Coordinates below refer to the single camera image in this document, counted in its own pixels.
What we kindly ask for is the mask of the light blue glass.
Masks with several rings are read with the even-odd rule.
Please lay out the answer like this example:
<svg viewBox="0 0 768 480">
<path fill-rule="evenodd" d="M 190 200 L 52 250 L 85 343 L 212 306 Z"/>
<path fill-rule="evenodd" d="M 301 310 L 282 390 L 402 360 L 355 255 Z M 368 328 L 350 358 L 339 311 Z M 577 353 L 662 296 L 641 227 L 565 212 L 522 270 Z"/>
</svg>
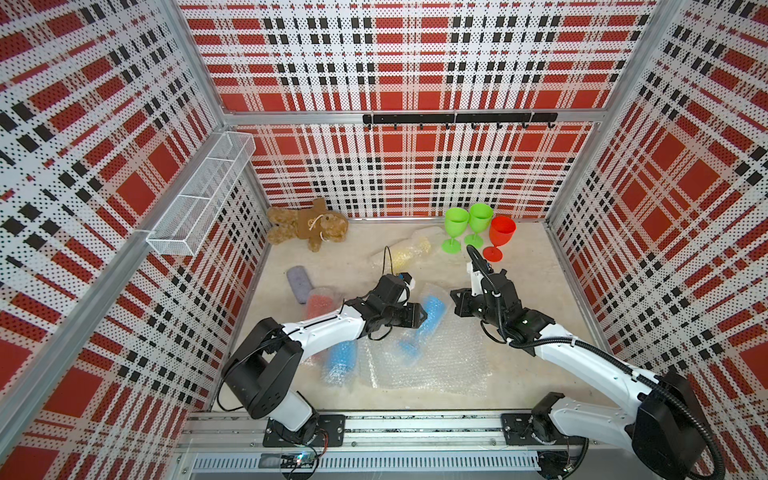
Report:
<svg viewBox="0 0 768 480">
<path fill-rule="evenodd" d="M 423 306 L 428 318 L 419 329 L 408 330 L 398 340 L 395 360 L 396 365 L 402 368 L 433 363 L 441 352 L 438 333 L 448 314 L 450 296 L 445 289 L 427 283 L 420 292 L 418 303 Z"/>
</svg>

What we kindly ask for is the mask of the bubble wrap sheet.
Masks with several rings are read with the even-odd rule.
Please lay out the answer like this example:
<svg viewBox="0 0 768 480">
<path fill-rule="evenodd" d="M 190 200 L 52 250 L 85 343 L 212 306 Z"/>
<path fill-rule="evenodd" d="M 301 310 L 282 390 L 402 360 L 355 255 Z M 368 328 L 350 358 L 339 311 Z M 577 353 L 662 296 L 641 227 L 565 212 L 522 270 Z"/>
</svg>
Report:
<svg viewBox="0 0 768 480">
<path fill-rule="evenodd" d="M 362 381 L 375 389 L 485 397 L 491 376 L 482 336 L 447 322 L 429 337 L 410 331 L 358 344 Z"/>
</svg>

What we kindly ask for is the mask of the red glass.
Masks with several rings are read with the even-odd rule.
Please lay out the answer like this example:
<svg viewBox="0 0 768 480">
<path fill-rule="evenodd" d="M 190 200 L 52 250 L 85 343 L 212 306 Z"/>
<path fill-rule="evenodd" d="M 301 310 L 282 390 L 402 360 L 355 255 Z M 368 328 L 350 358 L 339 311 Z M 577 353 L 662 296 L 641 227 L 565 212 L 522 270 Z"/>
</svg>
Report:
<svg viewBox="0 0 768 480">
<path fill-rule="evenodd" d="M 506 245 L 517 230 L 514 220 L 505 216 L 496 216 L 490 224 L 489 240 L 491 245 L 483 250 L 483 257 L 491 263 L 500 262 L 503 252 L 500 247 Z"/>
</svg>

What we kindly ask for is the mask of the green wine glass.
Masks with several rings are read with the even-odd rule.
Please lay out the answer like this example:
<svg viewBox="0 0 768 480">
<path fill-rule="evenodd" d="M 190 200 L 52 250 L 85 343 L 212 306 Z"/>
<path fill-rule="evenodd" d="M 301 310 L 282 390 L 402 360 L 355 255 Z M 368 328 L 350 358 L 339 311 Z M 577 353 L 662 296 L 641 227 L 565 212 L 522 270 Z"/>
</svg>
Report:
<svg viewBox="0 0 768 480">
<path fill-rule="evenodd" d="M 448 238 L 442 244 L 442 250 L 447 254 L 458 254 L 461 244 L 458 237 L 462 235 L 469 223 L 470 214 L 464 208 L 454 207 L 444 214 L 444 228 Z"/>
<path fill-rule="evenodd" d="M 465 237 L 465 243 L 471 245 L 477 250 L 483 246 L 483 239 L 480 234 L 490 227 L 494 217 L 494 210 L 487 204 L 476 203 L 469 209 L 469 228 L 471 234 Z"/>
</svg>

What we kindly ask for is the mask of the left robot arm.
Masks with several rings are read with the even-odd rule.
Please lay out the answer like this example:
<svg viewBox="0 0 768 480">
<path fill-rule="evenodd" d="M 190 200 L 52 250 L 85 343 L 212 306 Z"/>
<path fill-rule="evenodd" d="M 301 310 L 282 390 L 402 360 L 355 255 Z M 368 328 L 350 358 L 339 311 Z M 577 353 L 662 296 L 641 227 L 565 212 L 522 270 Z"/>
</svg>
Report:
<svg viewBox="0 0 768 480">
<path fill-rule="evenodd" d="M 316 410 L 291 389 L 299 365 L 382 328 L 419 328 L 427 313 L 411 301 L 415 286 L 409 273 L 385 274 L 366 295 L 344 301 L 331 313 L 296 323 L 259 321 L 225 364 L 223 385 L 251 418 L 270 418 L 290 432 L 312 430 Z"/>
</svg>

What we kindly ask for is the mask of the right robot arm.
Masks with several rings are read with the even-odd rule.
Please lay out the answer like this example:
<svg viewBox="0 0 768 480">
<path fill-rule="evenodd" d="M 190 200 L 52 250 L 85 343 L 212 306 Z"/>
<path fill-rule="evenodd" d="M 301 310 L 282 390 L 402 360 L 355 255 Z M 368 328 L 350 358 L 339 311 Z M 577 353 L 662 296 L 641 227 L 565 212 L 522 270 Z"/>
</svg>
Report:
<svg viewBox="0 0 768 480">
<path fill-rule="evenodd" d="M 451 291 L 456 315 L 478 318 L 483 329 L 495 329 L 491 340 L 559 366 L 614 404 L 586 404 L 551 392 L 531 411 L 538 441 L 551 443 L 557 435 L 596 440 L 633 453 L 663 479 L 700 478 L 695 466 L 708 455 L 708 478 L 724 478 L 723 455 L 687 378 L 632 365 L 524 307 L 505 270 L 494 271 L 472 245 L 466 251 L 471 285 Z"/>
</svg>

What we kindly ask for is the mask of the yellow glass in bubble wrap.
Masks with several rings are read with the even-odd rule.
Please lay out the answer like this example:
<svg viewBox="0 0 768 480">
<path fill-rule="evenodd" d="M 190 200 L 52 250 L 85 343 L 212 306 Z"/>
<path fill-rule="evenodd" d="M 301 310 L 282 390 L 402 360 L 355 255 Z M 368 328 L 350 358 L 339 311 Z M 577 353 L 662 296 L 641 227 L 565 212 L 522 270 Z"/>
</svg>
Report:
<svg viewBox="0 0 768 480">
<path fill-rule="evenodd" d="M 371 268 L 384 268 L 386 272 L 403 272 L 411 265 L 435 254 L 446 239 L 445 234 L 435 229 L 417 230 L 410 237 L 370 255 L 366 261 Z"/>
</svg>

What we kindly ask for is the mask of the blue glass in bubble wrap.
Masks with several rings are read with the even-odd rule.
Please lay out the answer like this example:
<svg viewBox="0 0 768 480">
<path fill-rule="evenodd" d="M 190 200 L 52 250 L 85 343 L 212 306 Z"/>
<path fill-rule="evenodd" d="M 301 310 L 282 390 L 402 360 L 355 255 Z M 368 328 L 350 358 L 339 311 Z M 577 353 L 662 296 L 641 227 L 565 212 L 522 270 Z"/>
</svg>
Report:
<svg viewBox="0 0 768 480">
<path fill-rule="evenodd" d="M 345 387 L 355 378 L 358 360 L 356 341 L 344 341 L 327 350 L 322 380 L 332 387 Z"/>
</svg>

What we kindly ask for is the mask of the pink glass in bubble wrap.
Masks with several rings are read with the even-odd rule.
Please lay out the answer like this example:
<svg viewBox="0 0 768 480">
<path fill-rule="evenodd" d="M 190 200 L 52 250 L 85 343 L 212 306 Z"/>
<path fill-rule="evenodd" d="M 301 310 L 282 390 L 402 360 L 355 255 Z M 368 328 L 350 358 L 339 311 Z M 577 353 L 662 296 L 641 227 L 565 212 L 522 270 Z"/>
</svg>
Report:
<svg viewBox="0 0 768 480">
<path fill-rule="evenodd" d="M 321 315 L 338 311 L 343 304 L 343 295 L 332 287 L 316 287 L 310 293 L 305 304 L 305 317 L 312 319 Z M 332 357 L 336 351 L 334 348 L 323 350 L 322 352 L 308 357 L 303 361 L 304 364 L 313 367 L 323 367 L 330 370 L 336 365 Z"/>
</svg>

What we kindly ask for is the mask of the purple glass in bubble wrap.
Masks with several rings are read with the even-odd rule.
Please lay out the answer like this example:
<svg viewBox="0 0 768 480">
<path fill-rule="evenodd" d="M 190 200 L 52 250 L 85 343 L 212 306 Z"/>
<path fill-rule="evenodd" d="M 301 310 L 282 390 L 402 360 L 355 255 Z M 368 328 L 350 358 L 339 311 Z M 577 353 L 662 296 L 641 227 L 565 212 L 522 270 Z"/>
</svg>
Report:
<svg viewBox="0 0 768 480">
<path fill-rule="evenodd" d="M 305 267 L 297 265 L 289 268 L 286 278 L 296 301 L 305 305 L 314 289 Z"/>
</svg>

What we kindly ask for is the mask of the brown teddy bear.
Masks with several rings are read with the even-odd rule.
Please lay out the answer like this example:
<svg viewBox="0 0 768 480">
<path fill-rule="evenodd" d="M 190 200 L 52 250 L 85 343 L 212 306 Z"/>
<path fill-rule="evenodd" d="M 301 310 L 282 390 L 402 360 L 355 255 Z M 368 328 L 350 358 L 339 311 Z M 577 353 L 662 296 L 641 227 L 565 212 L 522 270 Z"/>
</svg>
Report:
<svg viewBox="0 0 768 480">
<path fill-rule="evenodd" d="M 287 209 L 270 207 L 267 210 L 272 228 L 267 234 L 273 245 L 288 240 L 306 240 L 311 252 L 319 252 L 324 242 L 340 243 L 346 239 L 348 217 L 327 207 L 325 198 L 316 198 L 310 208 Z"/>
</svg>

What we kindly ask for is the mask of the green circuit board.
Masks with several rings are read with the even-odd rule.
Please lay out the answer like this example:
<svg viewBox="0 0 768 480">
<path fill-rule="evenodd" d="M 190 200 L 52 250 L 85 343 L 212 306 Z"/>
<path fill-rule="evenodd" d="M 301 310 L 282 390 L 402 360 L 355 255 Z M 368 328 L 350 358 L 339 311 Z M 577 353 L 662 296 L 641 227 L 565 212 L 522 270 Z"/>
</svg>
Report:
<svg viewBox="0 0 768 480">
<path fill-rule="evenodd" d="M 285 473 L 308 473 L 318 465 L 318 454 L 312 450 L 292 451 L 280 456 L 279 467 Z"/>
</svg>

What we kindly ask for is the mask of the black hook rail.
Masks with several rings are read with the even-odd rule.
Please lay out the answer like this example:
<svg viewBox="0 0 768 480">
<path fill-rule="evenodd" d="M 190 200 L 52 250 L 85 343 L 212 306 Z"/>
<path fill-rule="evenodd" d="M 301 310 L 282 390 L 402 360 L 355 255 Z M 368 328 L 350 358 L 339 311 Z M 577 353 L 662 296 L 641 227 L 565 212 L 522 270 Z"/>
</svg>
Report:
<svg viewBox="0 0 768 480">
<path fill-rule="evenodd" d="M 531 123 L 551 126 L 557 122 L 556 112 L 513 113 L 427 113 L 427 114 L 363 114 L 364 125 L 454 125 L 454 124 L 519 124 Z"/>
</svg>

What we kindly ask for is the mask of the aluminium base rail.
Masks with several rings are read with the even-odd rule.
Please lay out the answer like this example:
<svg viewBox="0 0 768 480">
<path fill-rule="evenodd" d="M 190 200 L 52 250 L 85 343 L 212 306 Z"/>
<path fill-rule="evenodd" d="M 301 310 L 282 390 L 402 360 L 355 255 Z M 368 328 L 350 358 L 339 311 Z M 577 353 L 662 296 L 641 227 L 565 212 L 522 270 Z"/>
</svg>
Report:
<svg viewBox="0 0 768 480">
<path fill-rule="evenodd" d="M 172 479 L 651 479 L 629 452 L 578 437 L 535 440 L 525 410 L 326 411 L 311 445 L 280 438 L 245 414 L 192 416 Z M 282 453 L 312 450 L 308 473 L 280 470 Z"/>
</svg>

